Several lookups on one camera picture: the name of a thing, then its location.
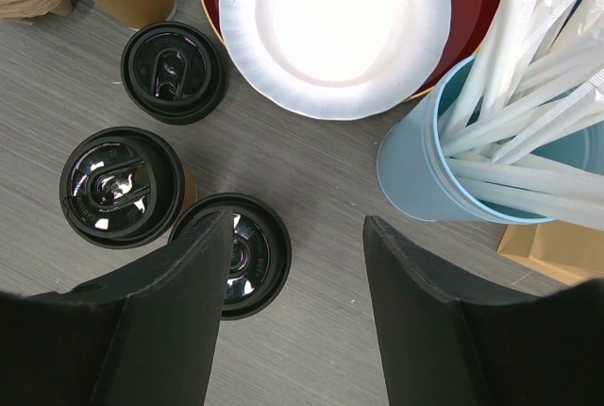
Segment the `brown paper bag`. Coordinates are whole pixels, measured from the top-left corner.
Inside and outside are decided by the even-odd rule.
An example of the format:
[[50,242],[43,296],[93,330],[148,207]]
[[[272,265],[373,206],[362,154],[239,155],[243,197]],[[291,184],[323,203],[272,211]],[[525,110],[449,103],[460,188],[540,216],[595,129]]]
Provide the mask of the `brown paper bag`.
[[561,221],[509,225],[497,253],[568,286],[603,277],[603,233]]

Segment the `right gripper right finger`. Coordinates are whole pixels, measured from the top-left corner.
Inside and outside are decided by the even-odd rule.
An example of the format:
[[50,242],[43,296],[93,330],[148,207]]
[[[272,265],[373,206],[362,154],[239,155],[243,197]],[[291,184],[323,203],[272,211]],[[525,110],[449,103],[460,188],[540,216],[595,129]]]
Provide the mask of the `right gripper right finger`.
[[534,296],[472,274],[377,216],[363,251],[393,405],[599,405],[603,282]]

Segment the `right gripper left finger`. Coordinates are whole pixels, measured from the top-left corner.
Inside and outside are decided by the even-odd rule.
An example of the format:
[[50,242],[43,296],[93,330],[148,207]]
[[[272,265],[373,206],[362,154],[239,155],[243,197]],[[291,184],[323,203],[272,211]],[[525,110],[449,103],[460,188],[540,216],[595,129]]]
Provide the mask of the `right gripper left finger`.
[[232,243],[217,211],[69,292],[3,293],[2,403],[203,404]]

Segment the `stack of black lids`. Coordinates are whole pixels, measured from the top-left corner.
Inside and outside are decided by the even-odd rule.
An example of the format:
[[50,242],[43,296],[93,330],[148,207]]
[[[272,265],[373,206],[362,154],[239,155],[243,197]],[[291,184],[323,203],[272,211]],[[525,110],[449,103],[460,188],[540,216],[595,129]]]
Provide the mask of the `stack of black lids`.
[[211,39],[169,21],[138,30],[121,57],[126,93],[144,112],[173,126],[206,118],[221,103],[227,72]]

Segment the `black lid cup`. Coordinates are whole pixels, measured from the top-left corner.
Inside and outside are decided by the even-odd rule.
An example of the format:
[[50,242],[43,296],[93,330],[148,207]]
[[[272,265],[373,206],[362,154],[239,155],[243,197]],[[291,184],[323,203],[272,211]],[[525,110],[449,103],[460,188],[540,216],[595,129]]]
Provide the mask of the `black lid cup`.
[[176,220],[169,240],[216,211],[233,210],[233,247],[227,277],[223,320],[239,320],[266,308],[281,292],[293,255],[290,234],[278,213],[245,194],[209,195]]
[[176,151],[138,127],[110,127],[84,140],[59,181],[64,217],[82,239],[129,249],[157,240],[185,204],[187,179]]

